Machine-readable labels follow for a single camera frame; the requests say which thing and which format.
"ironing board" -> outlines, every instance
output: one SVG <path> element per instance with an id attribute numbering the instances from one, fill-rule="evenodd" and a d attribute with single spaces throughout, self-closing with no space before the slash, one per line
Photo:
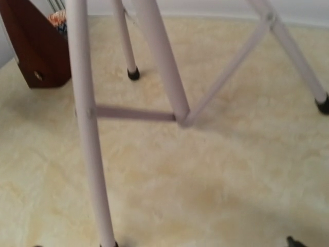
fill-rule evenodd
<path id="1" fill-rule="evenodd" d="M 275 36 L 291 58 L 291 61 L 314 95 L 315 103 L 320 113 L 329 115 L 329 98 L 326 91 L 282 23 L 274 7 L 268 0 L 247 0 L 247 2 L 260 16 L 257 28 L 227 67 L 224 68 L 213 86 L 201 98 L 199 104 L 191 110 L 157 2 L 155 0 L 133 1 L 140 27 L 149 44 L 163 82 L 164 90 L 173 109 L 173 113 L 166 113 L 96 105 L 89 53 L 87 3 L 86 0 L 66 1 L 69 52 L 76 113 L 96 226 L 102 247 L 115 247 L 118 244 L 115 241 L 109 211 L 97 118 L 177 122 L 184 128 L 193 125 L 202 110 L 230 79 L 267 32 L 271 32 Z M 131 80 L 138 80 L 140 73 L 134 59 L 122 0 L 112 0 L 112 4 L 118 21 L 122 47 L 127 62 L 127 74 Z"/>

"metal leg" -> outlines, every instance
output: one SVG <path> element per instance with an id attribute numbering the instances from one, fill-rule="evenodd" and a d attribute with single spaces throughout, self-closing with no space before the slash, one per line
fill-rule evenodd
<path id="1" fill-rule="evenodd" d="M 294 63 L 295 67 L 307 83 L 309 89 L 312 91 L 319 110 L 324 113 L 329 113 L 329 100 L 327 98 L 327 93 L 323 89 L 321 83 L 319 82 L 318 78 L 316 77 L 314 71 L 308 64 L 307 60 L 305 59 L 302 51 L 298 47 L 297 43 L 291 37 L 289 31 L 282 23 L 279 15 L 277 14 L 275 8 L 271 5 L 268 0 L 248 0 L 251 6 L 255 9 L 255 11 L 260 16 L 265 16 L 268 14 L 272 14 L 273 18 L 273 26 L 271 32 L 274 34 L 276 39 L 280 42 L 286 53 L 291 58 L 292 62 Z"/>
<path id="2" fill-rule="evenodd" d="M 76 111 L 96 226 L 102 247 L 115 247 L 95 112 L 87 3 L 86 0 L 68 0 L 66 3 Z"/>
<path id="3" fill-rule="evenodd" d="M 139 79 L 140 75 L 134 58 L 134 52 L 129 37 L 129 31 L 127 27 L 122 0 L 112 0 L 112 6 L 114 10 L 114 15 L 118 22 L 122 48 L 128 66 L 128 76 L 131 80 L 135 81 Z"/>
<path id="4" fill-rule="evenodd" d="M 295 64 L 300 75 L 303 77 L 309 89 L 314 94 L 316 101 L 318 103 L 324 103 L 327 99 L 326 91 L 323 89 L 317 76 L 315 75 L 314 71 L 305 59 L 302 51 L 299 49 L 296 42 L 293 40 L 281 20 L 276 21 L 273 26 L 272 33 L 281 43 L 286 53 L 289 55 L 292 62 Z"/>
<path id="5" fill-rule="evenodd" d="M 182 125 L 190 108 L 158 5 L 155 0 L 138 0 L 133 3 L 174 115 Z"/>

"wooden panel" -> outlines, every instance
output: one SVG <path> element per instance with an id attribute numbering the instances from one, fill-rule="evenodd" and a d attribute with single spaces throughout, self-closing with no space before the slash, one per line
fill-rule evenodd
<path id="1" fill-rule="evenodd" d="M 0 14 L 29 87 L 64 85 L 71 78 L 68 43 L 47 18 L 29 0 L 0 0 Z"/>

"crossbar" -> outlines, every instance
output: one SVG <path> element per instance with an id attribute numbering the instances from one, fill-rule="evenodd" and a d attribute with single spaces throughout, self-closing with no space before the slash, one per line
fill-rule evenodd
<path id="1" fill-rule="evenodd" d="M 266 32 L 270 29 L 269 22 L 261 20 L 258 27 L 250 36 L 248 41 L 243 45 L 235 57 L 231 60 L 223 73 L 218 77 L 214 84 L 209 88 L 204 97 L 197 104 L 196 108 L 192 110 L 185 120 L 185 125 L 190 126 L 205 109 L 208 103 L 213 99 L 216 93 L 228 82 L 234 72 L 240 67 L 246 57 L 255 49 L 260 43 Z"/>
<path id="2" fill-rule="evenodd" d="M 176 118 L 173 113 L 145 111 L 135 109 L 125 109 L 119 107 L 108 107 L 105 105 L 96 106 L 96 115 L 99 118 L 120 118 L 131 120 L 146 121 L 165 121 L 175 122 Z"/>

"baseboard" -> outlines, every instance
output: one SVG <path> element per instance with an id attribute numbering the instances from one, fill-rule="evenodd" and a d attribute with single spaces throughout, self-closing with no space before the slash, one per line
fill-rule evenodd
<path id="1" fill-rule="evenodd" d="M 162 16 L 164 17 L 208 17 L 208 18 L 220 18 L 228 20 L 245 20 L 245 21 L 256 21 L 258 17 L 254 14 L 230 14 L 230 13 L 199 13 L 199 12 L 165 12 L 163 11 Z M 110 11 L 102 12 L 92 12 L 89 15 L 102 16 L 102 15 L 112 15 Z M 306 20 L 293 17 L 282 16 L 283 22 L 304 27 L 316 27 L 329 29 L 329 20 Z"/>

